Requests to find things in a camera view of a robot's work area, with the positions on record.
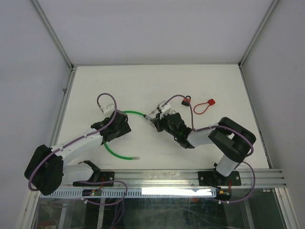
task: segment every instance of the white tabletop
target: white tabletop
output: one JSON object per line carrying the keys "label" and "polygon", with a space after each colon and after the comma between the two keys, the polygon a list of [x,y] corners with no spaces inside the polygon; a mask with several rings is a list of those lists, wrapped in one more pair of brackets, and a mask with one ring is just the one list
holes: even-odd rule
{"label": "white tabletop", "polygon": [[[237,65],[149,65],[78,67],[62,123],[59,143],[86,131],[104,116],[96,104],[103,92],[112,94],[119,110],[150,113],[156,105],[172,95],[192,97],[191,104],[216,104],[202,115],[194,114],[195,128],[217,123],[229,117],[253,132],[257,138],[254,154],[246,161],[254,168],[269,168],[254,116]],[[182,98],[170,102],[185,123],[191,127],[189,107],[181,105]],[[106,106],[112,101],[100,98]],[[223,153],[213,144],[184,149],[163,131],[157,133],[138,115],[130,114],[132,131],[108,145],[122,156],[138,156],[140,160],[122,160],[112,156],[104,146],[84,153],[72,164],[91,160],[101,169],[207,169],[218,163]]]}

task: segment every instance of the glass panel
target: glass panel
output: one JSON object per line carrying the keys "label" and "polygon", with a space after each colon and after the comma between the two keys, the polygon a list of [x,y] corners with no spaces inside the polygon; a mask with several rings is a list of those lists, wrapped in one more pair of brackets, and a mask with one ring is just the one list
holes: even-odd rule
{"label": "glass panel", "polygon": [[[233,190],[232,198],[248,190]],[[118,199],[90,199],[111,204]],[[126,198],[100,207],[80,199],[41,198],[35,229],[284,229],[272,191],[256,190],[239,203],[204,198]]]}

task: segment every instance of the red clip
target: red clip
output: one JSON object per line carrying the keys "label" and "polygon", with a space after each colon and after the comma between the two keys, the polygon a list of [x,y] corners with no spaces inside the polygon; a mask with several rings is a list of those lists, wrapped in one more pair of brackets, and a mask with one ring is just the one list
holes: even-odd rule
{"label": "red clip", "polygon": [[216,103],[216,102],[215,102],[214,99],[210,99],[210,100],[208,101],[208,104],[209,104],[210,106],[214,105],[215,103]]}

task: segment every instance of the wire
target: wire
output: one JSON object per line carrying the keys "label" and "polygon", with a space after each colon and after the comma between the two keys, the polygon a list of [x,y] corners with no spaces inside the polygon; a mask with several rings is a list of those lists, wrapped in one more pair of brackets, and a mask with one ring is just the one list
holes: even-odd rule
{"label": "wire", "polygon": [[195,111],[196,107],[199,106],[199,105],[203,105],[203,104],[208,104],[208,102],[202,103],[202,104],[197,104],[197,105],[194,107],[193,111],[194,111],[194,113],[195,113],[196,115],[202,115],[202,114],[203,114],[204,112],[206,112],[207,109],[211,106],[211,105],[208,105],[208,106],[206,107],[206,109],[205,109],[203,112],[201,112],[201,113],[196,112],[196,111]]}
{"label": "wire", "polygon": [[116,156],[119,159],[123,159],[123,160],[133,160],[133,157],[127,157],[127,156],[121,156],[116,154],[115,152],[113,152],[106,143],[104,143],[105,148],[108,150],[109,153],[111,153],[113,156]]}
{"label": "wire", "polygon": [[114,203],[111,203],[111,204],[99,204],[99,203],[95,203],[95,202],[92,202],[86,198],[82,198],[85,200],[85,203],[88,202],[88,203],[91,203],[91,204],[95,204],[95,205],[98,205],[98,206],[112,206],[112,205],[116,205],[118,203],[120,203],[121,201],[124,200],[125,196],[127,195],[127,191],[128,191],[128,187],[127,187],[127,184],[121,180],[110,180],[110,181],[103,181],[103,182],[89,182],[89,181],[85,181],[85,180],[82,180],[82,181],[79,181],[80,183],[83,183],[83,184],[88,184],[88,185],[101,185],[101,184],[109,184],[109,183],[121,183],[125,186],[125,192],[124,192],[124,195],[121,199],[119,199],[118,201],[114,202]]}
{"label": "wire", "polygon": [[181,95],[181,94],[173,95],[171,98],[169,98],[169,99],[162,105],[162,107],[164,107],[165,105],[167,105],[173,98],[176,98],[176,97],[182,97],[182,98],[186,99],[187,103],[189,104],[189,107],[190,107],[190,109],[191,109],[192,129],[195,131],[195,127],[194,127],[194,116],[193,116],[192,106],[191,106],[191,103],[190,103],[189,99],[187,99],[184,95]]}
{"label": "wire", "polygon": [[244,201],[244,200],[248,199],[252,195],[252,193],[254,192],[256,178],[255,178],[255,173],[254,173],[254,169],[252,168],[252,166],[249,163],[245,162],[245,161],[243,161],[242,163],[248,165],[250,170],[251,170],[251,172],[252,172],[252,174],[253,174],[253,184],[252,184],[252,187],[251,187],[250,191],[248,192],[248,194],[245,197],[241,198],[241,199],[232,200],[232,201],[228,201],[228,202],[224,201],[224,200],[217,200],[217,199],[210,199],[210,198],[206,198],[206,199],[209,199],[209,200],[212,200],[212,201],[221,202],[221,203],[225,203],[225,204],[226,203],[238,203],[238,202],[241,202],[241,201]]}
{"label": "wire", "polygon": [[[99,130],[96,130],[96,131],[93,131],[93,132],[87,134],[87,136],[94,135],[94,134],[99,133],[100,131],[104,130],[105,128],[107,128],[107,127],[113,122],[113,120],[114,120],[114,118],[115,118],[115,116],[116,116],[116,113],[117,113],[117,104],[116,104],[116,101],[115,101],[114,97],[113,97],[111,94],[109,94],[109,93],[101,93],[101,94],[97,97],[97,101],[96,101],[96,102],[97,102],[97,105],[99,106],[99,108],[101,108],[101,105],[99,104],[99,98],[100,98],[102,95],[107,95],[107,96],[111,97],[111,99],[113,100],[113,103],[114,103],[114,114],[113,114],[113,117],[111,118],[111,120],[110,120],[105,126],[103,126],[102,128],[100,128]],[[78,142],[79,140],[81,140],[81,139],[83,139],[83,138],[85,138],[84,135],[83,135],[83,136],[80,136],[80,137],[78,137],[78,138],[76,138],[76,139],[74,139],[74,140],[72,140],[72,141],[70,141],[69,143],[65,144],[65,145],[62,147],[62,149],[67,148],[68,146],[72,145],[72,144],[75,143],[75,142]],[[33,170],[32,174],[31,174],[31,176],[30,176],[30,178],[29,178],[29,182],[28,182],[28,187],[29,187],[29,189],[30,189],[31,191],[34,191],[34,192],[38,191],[37,188],[32,188],[32,185],[31,185],[31,184],[32,184],[32,180],[33,180],[35,174],[37,173],[37,171],[40,169],[40,167],[41,167],[41,166],[42,166],[51,156],[53,156],[54,154],[56,154],[56,153],[59,152],[60,150],[61,150],[61,149],[59,149],[59,148],[58,148],[58,149],[55,149],[52,153],[50,153],[49,155],[47,155],[47,156],[37,165],[37,167]]]}
{"label": "wire", "polygon": [[[140,115],[140,116],[144,117],[144,114],[141,113],[141,112],[138,112],[138,111],[123,111],[123,112],[125,112],[127,114],[135,114],[135,115]],[[120,158],[120,159],[123,159],[123,160],[138,160],[138,159],[140,159],[139,157],[128,157],[128,156],[118,155],[109,148],[108,144],[104,143],[104,146],[108,150],[109,153],[111,153],[113,156],[116,156],[117,158]]]}
{"label": "wire", "polygon": [[130,113],[130,114],[135,114],[135,115],[140,115],[142,117],[144,117],[144,114],[138,111],[123,111],[124,113]]}
{"label": "wire", "polygon": [[[119,217],[119,219],[115,222],[116,218],[118,217],[119,213],[121,212],[121,215]],[[111,226],[111,229],[113,229],[122,219],[123,215],[124,215],[124,212],[125,212],[125,204],[124,204],[124,201],[122,201],[122,204],[120,206],[120,209],[118,211],[117,214],[114,215],[114,219],[113,219],[113,224]]]}

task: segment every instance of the metal frame edge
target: metal frame edge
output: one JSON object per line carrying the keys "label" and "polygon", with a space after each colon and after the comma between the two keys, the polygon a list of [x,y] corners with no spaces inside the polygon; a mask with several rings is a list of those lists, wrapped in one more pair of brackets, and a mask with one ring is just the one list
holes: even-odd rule
{"label": "metal frame edge", "polygon": [[155,63],[113,63],[113,64],[103,64],[103,63],[76,63],[74,66],[76,67],[98,67],[98,66],[143,66],[143,65],[208,65],[208,64],[238,64],[238,62],[194,62],[194,63],[188,63],[188,62],[155,62]]}
{"label": "metal frame edge", "polygon": [[53,41],[55,47],[57,48],[58,52],[60,53],[61,57],[63,60],[66,62],[68,65],[69,69],[73,69],[73,64],[71,63],[70,58],[68,57],[65,49],[63,48],[59,38],[57,37],[53,27],[51,26],[51,23],[49,19],[47,18],[46,14],[44,13],[41,5],[39,4],[38,0],[29,0],[30,3],[32,4],[32,7],[36,11],[37,15],[39,16],[44,28],[49,34],[49,37]]}
{"label": "metal frame edge", "polygon": [[288,229],[301,229],[301,224],[295,212],[287,188],[275,188],[278,205],[281,209],[285,225]]}
{"label": "metal frame edge", "polygon": [[259,124],[259,121],[258,121],[258,118],[257,118],[257,115],[256,115],[256,111],[255,111],[255,106],[254,106],[253,99],[252,99],[252,96],[251,96],[251,93],[250,93],[250,88],[249,88],[247,80],[246,80],[246,78],[244,76],[243,67],[240,66],[239,70],[240,70],[240,74],[242,75],[242,80],[243,80],[243,83],[244,83],[244,87],[245,87],[245,90],[246,90],[246,93],[247,93],[247,96],[248,96],[248,99],[249,99],[251,110],[252,110],[252,113],[253,113],[253,116],[254,116],[254,120],[255,120],[257,129],[258,129],[259,136],[260,136],[261,141],[262,141],[262,145],[263,145],[266,157],[267,157],[267,161],[268,161],[269,167],[270,168],[274,168],[274,165],[272,163],[271,157],[268,154],[268,150],[267,150],[266,144],[264,142],[262,130],[260,128],[260,124]]}
{"label": "metal frame edge", "polygon": [[[63,96],[61,98],[59,111],[58,111],[57,117],[55,119],[54,128],[53,128],[53,132],[52,132],[52,137],[51,137],[50,142],[49,142],[50,146],[55,145],[57,143],[58,138],[59,138],[59,133],[60,133],[60,130],[61,130],[61,124],[62,124],[62,121],[63,121],[64,114],[66,112],[68,99],[70,97],[70,93],[71,93],[71,89],[72,89],[72,85],[73,85],[76,70],[77,70],[76,67],[69,70],[68,79],[67,79],[65,88],[63,88],[64,93],[63,93]],[[32,224],[33,218],[35,216],[35,210],[36,210],[36,206],[37,206],[37,203],[38,203],[38,199],[39,199],[38,197],[39,196],[40,196],[40,192],[32,192],[30,190],[27,191],[27,194],[24,198],[24,202],[23,202],[23,205],[22,205],[20,215],[18,217],[18,221],[17,221],[17,225],[16,225],[17,229],[29,229],[29,228],[31,228],[31,224]]]}
{"label": "metal frame edge", "polygon": [[278,3],[280,2],[280,0],[273,0],[271,2],[271,4],[269,5],[269,8],[267,9],[263,19],[261,20],[258,28],[256,29],[253,38],[251,39],[242,59],[239,62],[240,66],[243,66],[243,64],[245,63],[245,61],[247,60],[249,54],[251,53],[253,47],[255,46],[255,44],[257,43],[260,35],[262,34],[262,31],[264,30],[266,24],[268,23],[269,19],[271,18],[271,16],[273,15],[273,12],[275,11]]}

